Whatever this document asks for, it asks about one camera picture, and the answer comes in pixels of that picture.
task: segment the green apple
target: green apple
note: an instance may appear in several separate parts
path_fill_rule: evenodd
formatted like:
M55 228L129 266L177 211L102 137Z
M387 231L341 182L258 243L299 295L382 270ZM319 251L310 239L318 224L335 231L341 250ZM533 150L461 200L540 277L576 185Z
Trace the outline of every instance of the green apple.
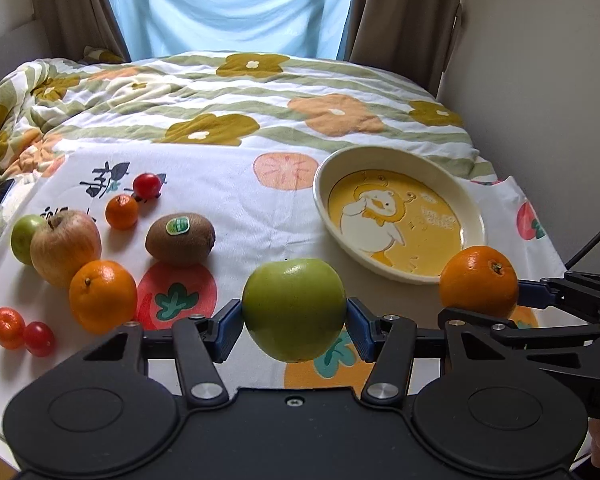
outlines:
M37 228L45 223L45 219L40 215L25 215L19 218L13 225L11 231L11 250L13 256L25 265L33 265L31 263L31 239Z
M340 335L347 297L340 277L315 258L269 262L242 292L242 317L260 349L300 363L324 354Z

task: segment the green sticker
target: green sticker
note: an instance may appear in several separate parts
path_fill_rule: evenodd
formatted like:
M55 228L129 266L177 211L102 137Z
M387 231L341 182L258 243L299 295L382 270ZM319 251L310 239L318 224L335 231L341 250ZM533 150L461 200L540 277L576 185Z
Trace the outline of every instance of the green sticker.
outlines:
M167 233L171 236L183 235L189 231L189 217L177 216L167 222Z

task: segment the sheer light blue fabric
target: sheer light blue fabric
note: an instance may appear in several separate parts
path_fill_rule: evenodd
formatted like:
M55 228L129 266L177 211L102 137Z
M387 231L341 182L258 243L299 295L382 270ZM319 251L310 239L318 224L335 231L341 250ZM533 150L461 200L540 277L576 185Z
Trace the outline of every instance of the sheer light blue fabric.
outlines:
M132 60L187 50L342 58L350 4L350 0L110 1Z

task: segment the bowl rim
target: bowl rim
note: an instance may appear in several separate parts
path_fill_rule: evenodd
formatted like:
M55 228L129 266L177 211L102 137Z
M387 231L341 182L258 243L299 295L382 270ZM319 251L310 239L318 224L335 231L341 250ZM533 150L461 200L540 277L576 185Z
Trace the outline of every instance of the bowl rim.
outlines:
M426 276L424 274L411 274L408 272L404 272L403 270L394 269L393 267L388 267L386 265L383 265L383 264L375 261L373 258L371 258L367 254L363 253L362 251L356 250L355 248L350 246L350 244L346 241L346 239L342 235L342 233L338 229L336 229L336 225L331 221L331 218L329 218L329 213L326 210L326 208L324 207L324 205L322 204L322 200L320 198L320 190L319 190L320 180L321 180L324 168L334 158L337 158L338 156L342 156L342 153L351 152L353 150L366 150L369 148L373 148L375 150L401 152L402 154L405 154L407 156L413 156L415 158L419 158L424 163L429 164L435 170L439 171L440 173L444 174L447 178L451 179L451 181L458 188L459 192L464 195L464 198L466 200L468 200L468 202L474 206L475 213L477 214L477 220L478 220L478 223L480 224L480 234L479 235L480 235L480 238L482 239L482 245L485 245L487 243L486 231L484 228L484 219L482 218L482 212L480 211L480 208L478 207L475 200L471 197L471 195L469 195L469 193L467 193L466 189L459 182L456 181L456 178L451 173L449 173L447 170L445 170L445 168L442 168L435 162L431 162L430 160L427 160L423 156L408 152L407 150L401 150L400 148L392 148L389 146L378 146L378 145L374 145L374 144L365 145L365 146L360 146L360 145L347 146L346 148L341 148L341 149L337 150L336 152L331 153L331 155L329 155L327 158L325 158L321 162L320 166L318 167L318 170L315 172L315 175L314 175L314 184L312 186L312 191L313 191L313 195L314 195L314 203L318 209L318 213L320 214L322 223L325 225L325 227L327 228L327 231L330 232L331 236L333 236L336 239L336 241L338 242L340 247L346 253L348 253L353 259L357 260L363 266L367 267L368 269L372 270L373 272L376 272L376 274L380 274L381 276L384 276L386 278L389 278L391 280L395 280L398 282L416 283L416 284L421 284L421 285L422 284L433 285L433 284L439 283L440 276ZM463 245L461 250L464 250L467 247L471 247L471 246L467 245L465 247Z

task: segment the curtain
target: curtain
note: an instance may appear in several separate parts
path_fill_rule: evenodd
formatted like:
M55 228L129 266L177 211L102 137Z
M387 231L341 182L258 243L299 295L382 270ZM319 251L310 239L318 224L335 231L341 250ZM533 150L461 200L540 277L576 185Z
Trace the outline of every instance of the curtain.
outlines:
M109 0L33 0L33 10L54 56L80 60L84 48L92 46L129 59Z
M351 0L110 1L136 60L188 50L334 59Z
M460 0L352 0L345 59L438 92Z

